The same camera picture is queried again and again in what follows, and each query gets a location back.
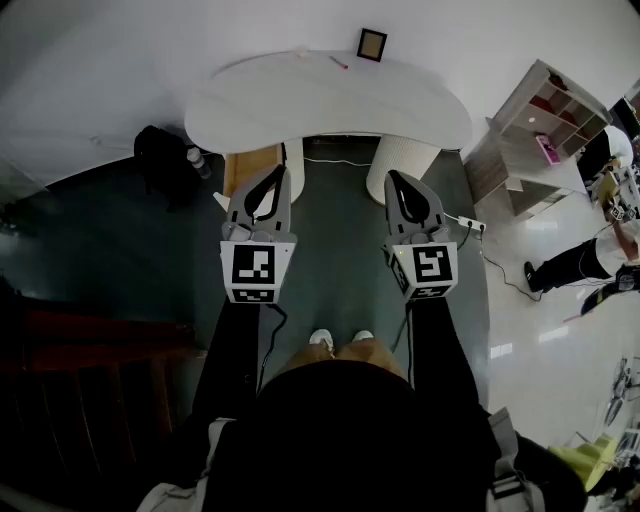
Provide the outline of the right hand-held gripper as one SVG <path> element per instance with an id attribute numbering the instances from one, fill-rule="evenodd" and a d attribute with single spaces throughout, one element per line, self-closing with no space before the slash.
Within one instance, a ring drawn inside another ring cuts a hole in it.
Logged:
<path id="1" fill-rule="evenodd" d="M 444 224 L 440 198 L 397 170 L 388 172 L 384 190 L 390 234 L 384 252 L 403 298 L 446 297 L 458 284 L 458 246 L 447 227 L 436 227 Z M 416 232 L 419 228 L 428 231 Z"/>

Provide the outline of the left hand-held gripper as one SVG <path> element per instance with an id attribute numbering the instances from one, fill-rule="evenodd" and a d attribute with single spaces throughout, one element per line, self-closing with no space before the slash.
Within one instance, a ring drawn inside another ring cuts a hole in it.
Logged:
<path id="1" fill-rule="evenodd" d="M 288 232 L 291 177 L 278 164 L 235 190 L 222 227 L 220 257 L 228 299 L 236 304 L 276 304 L 297 237 Z"/>

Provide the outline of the white kidney-shaped table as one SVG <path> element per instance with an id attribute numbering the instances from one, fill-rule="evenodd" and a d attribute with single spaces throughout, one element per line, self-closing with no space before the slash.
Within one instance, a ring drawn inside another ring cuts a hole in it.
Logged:
<path id="1" fill-rule="evenodd" d="M 462 149 L 472 134 L 469 113 L 437 74 L 340 51 L 310 51 L 305 59 L 281 52 L 231 65 L 191 97 L 184 125 L 196 145 L 218 154 L 306 137 L 377 136 L 366 178 L 377 203 L 384 201 L 389 170 L 420 178 L 440 151 Z"/>

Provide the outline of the person's left forearm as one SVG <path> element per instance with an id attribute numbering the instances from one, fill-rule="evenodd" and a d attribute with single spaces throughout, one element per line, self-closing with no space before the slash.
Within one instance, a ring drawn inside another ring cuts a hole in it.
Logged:
<path id="1" fill-rule="evenodd" d="M 226 301 L 198 382 L 192 416 L 205 424 L 238 419 L 251 408 L 257 389 L 258 305 Z"/>

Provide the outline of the person's right forearm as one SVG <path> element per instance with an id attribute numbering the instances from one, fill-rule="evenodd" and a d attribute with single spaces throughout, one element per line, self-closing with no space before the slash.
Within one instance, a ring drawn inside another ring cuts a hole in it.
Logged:
<path id="1" fill-rule="evenodd" d="M 463 410 L 479 405 L 476 382 L 445 298 L 407 305 L 413 385 L 425 404 Z"/>

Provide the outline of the white power strip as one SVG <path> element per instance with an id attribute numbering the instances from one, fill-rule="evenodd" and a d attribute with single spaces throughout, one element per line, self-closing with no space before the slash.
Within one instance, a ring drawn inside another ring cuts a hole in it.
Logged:
<path id="1" fill-rule="evenodd" d="M 479 233 L 483 233 L 486 230 L 486 224 L 475 219 L 465 216 L 453 216 L 447 213 L 445 213 L 445 217 L 466 229 L 471 229 Z"/>

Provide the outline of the clear water bottle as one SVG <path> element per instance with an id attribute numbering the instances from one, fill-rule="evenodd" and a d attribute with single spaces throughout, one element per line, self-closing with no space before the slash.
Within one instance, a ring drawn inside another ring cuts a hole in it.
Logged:
<path id="1" fill-rule="evenodd" d="M 211 169 L 198 147 L 190 147 L 187 150 L 187 159 L 201 179 L 206 180 L 210 178 Z"/>

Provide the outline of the black backpack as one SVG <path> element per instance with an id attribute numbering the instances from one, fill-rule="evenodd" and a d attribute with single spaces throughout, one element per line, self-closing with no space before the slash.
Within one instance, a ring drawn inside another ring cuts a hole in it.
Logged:
<path id="1" fill-rule="evenodd" d="M 167 201 L 167 211 L 187 205 L 201 184 L 198 172 L 187 158 L 184 141 L 153 125 L 134 139 L 134 162 L 146 193 L 159 192 Z"/>

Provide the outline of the wood grain shelf unit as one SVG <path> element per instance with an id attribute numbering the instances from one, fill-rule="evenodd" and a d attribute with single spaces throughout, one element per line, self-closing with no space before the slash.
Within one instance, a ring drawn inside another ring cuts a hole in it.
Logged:
<path id="1" fill-rule="evenodd" d="M 529 104 L 538 95 L 555 114 Z M 574 127 L 558 117 L 571 111 L 580 123 Z M 465 162 L 475 203 L 502 189 L 513 214 L 535 215 L 572 193 L 586 192 L 578 170 L 578 155 L 612 117 L 598 100 L 575 81 L 538 59 L 499 108 L 487 120 L 488 131 Z M 560 158 L 549 165 L 535 136 L 547 135 Z"/>

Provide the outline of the pink box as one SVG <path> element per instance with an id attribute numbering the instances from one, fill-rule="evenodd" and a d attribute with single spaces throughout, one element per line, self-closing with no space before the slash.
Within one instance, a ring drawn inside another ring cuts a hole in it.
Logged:
<path id="1" fill-rule="evenodd" d="M 549 165 L 559 165 L 561 158 L 547 135 L 537 134 L 535 140 Z"/>

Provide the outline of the person's brown trousers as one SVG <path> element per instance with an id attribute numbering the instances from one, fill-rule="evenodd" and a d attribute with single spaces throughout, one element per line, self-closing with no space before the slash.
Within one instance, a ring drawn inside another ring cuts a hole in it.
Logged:
<path id="1" fill-rule="evenodd" d="M 356 343 L 350 342 L 338 351 L 334 350 L 333 354 L 330 354 L 323 347 L 313 346 L 308 343 L 289 359 L 278 371 L 278 375 L 303 366 L 327 361 L 367 363 L 387 370 L 400 378 L 407 379 L 405 371 L 396 362 L 391 351 L 377 339 Z"/>

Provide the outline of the person's black top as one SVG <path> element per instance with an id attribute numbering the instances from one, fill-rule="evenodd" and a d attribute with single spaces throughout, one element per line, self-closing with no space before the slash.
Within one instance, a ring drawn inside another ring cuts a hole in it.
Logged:
<path id="1" fill-rule="evenodd" d="M 499 454 L 472 392 L 313 363 L 275 377 L 224 427 L 202 512 L 485 512 Z"/>

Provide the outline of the lime green chair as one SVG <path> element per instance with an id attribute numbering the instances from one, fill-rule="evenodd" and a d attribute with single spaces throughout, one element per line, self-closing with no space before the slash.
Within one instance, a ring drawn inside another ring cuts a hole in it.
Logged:
<path id="1" fill-rule="evenodd" d="M 550 446 L 549 451 L 563 460 L 579 477 L 584 489 L 591 491 L 612 467 L 618 441 L 606 434 L 578 447 Z"/>

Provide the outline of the black picture frame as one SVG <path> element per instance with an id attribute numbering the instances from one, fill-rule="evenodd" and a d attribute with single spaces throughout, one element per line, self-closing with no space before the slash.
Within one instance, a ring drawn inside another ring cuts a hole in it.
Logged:
<path id="1" fill-rule="evenodd" d="M 380 62 L 387 41 L 385 33 L 363 28 L 357 49 L 357 56 L 366 60 Z"/>

